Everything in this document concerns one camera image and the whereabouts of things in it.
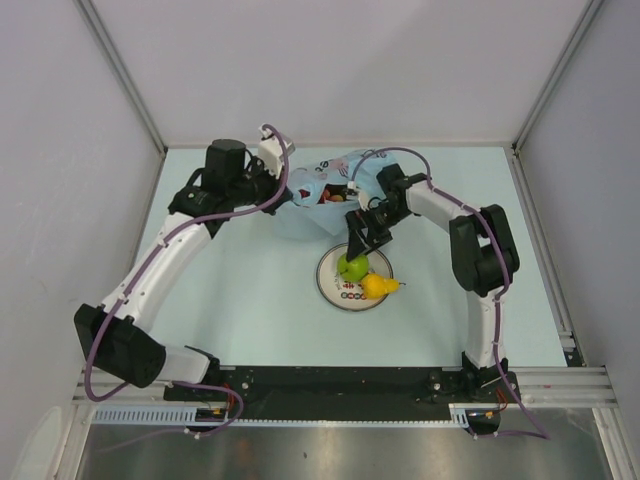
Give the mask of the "green fake apple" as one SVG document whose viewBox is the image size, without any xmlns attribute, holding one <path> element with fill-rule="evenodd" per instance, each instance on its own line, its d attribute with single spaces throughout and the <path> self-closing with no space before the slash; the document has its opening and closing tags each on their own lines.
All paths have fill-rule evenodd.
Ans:
<svg viewBox="0 0 640 480">
<path fill-rule="evenodd" d="M 337 272 L 346 282 L 358 283 L 369 273 L 368 257 L 359 255 L 348 261 L 342 254 L 337 261 Z"/>
</svg>

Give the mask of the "yellow fake fruit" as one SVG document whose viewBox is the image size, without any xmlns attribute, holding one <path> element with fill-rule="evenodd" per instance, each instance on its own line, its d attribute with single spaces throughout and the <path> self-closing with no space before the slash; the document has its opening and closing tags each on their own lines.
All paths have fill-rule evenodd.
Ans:
<svg viewBox="0 0 640 480">
<path fill-rule="evenodd" d="M 401 282 L 395 278 L 387 278 L 376 273 L 367 274 L 360 282 L 364 296 L 367 299 L 379 299 L 395 293 Z"/>
</svg>

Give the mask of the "round printed white plate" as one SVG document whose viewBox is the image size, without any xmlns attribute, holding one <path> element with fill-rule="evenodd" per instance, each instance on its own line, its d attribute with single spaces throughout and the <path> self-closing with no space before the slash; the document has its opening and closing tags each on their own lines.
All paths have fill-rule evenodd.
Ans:
<svg viewBox="0 0 640 480">
<path fill-rule="evenodd" d="M 347 243 L 338 244 L 329 249 L 316 268 L 316 284 L 322 296 L 332 305 L 346 311 L 365 311 L 377 307 L 387 296 L 379 299 L 367 299 L 360 282 L 346 282 L 337 272 L 337 261 L 346 255 Z M 387 257 L 374 251 L 367 255 L 369 273 L 394 278 L 391 263 Z"/>
</svg>

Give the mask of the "light blue printed plastic bag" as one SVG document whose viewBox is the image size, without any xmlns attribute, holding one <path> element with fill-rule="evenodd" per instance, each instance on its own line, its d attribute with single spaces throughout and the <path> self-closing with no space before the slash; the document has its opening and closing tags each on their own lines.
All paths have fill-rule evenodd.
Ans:
<svg viewBox="0 0 640 480">
<path fill-rule="evenodd" d="M 375 154 L 371 149 L 351 151 L 341 156 L 307 163 L 290 171 L 287 186 L 293 200 L 275 215 L 275 233 L 282 238 L 312 241 L 341 235 L 346 230 L 345 215 L 359 208 L 357 201 L 302 206 L 297 190 L 303 186 L 346 185 L 356 176 L 356 185 L 371 196 L 385 197 L 376 176 L 384 167 L 397 162 L 392 153 Z"/>
</svg>

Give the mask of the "red fake cherry bunch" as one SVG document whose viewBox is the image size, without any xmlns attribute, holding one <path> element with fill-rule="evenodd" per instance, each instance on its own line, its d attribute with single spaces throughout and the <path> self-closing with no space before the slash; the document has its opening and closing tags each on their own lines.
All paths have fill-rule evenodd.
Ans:
<svg viewBox="0 0 640 480">
<path fill-rule="evenodd" d="M 326 184 L 321 187 L 310 185 L 299 188 L 297 194 L 299 205 L 322 205 L 345 202 L 348 197 L 348 189 L 346 185 L 342 184 Z"/>
</svg>

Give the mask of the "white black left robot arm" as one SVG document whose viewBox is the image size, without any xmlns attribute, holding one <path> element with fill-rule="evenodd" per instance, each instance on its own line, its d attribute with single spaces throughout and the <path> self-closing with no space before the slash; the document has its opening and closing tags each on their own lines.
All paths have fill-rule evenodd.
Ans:
<svg viewBox="0 0 640 480">
<path fill-rule="evenodd" d="M 100 369 L 124 385 L 146 388 L 156 381 L 185 383 L 197 398 L 214 397 L 220 374 L 212 355 L 195 347 L 166 346 L 151 335 L 166 296 L 192 260 L 233 218 L 274 214 L 292 198 L 286 183 L 292 140 L 270 125 L 257 151 L 238 140 L 218 139 L 205 163 L 174 195 L 160 231 L 118 286 L 98 305 L 81 305 L 74 325 L 85 355 L 84 385 L 94 401 L 91 373 Z"/>
</svg>

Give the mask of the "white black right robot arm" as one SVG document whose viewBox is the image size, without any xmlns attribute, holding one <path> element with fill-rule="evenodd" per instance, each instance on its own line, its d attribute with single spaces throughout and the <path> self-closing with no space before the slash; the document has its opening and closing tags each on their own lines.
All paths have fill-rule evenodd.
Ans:
<svg viewBox="0 0 640 480">
<path fill-rule="evenodd" d="M 469 399 L 484 401 L 496 391 L 498 381 L 506 379 L 502 299 L 520 268 L 506 213 L 496 204 L 475 208 L 436 187 L 425 174 L 405 175 L 397 164 L 383 168 L 377 180 L 384 199 L 374 206 L 354 180 L 347 184 L 359 208 L 345 215 L 346 259 L 388 244 L 391 228 L 411 215 L 431 221 L 449 235 L 452 271 L 467 292 L 469 314 L 461 388 Z"/>
</svg>

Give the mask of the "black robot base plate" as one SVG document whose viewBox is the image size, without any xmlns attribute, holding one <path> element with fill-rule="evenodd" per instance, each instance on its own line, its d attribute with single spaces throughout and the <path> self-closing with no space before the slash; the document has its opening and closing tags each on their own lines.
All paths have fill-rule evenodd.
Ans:
<svg viewBox="0 0 640 480">
<path fill-rule="evenodd" d="M 519 389 L 507 378 L 459 367 L 212 366 L 201 384 L 238 393 L 242 420 L 386 423 L 450 420 L 452 404 L 499 410 Z"/>
</svg>

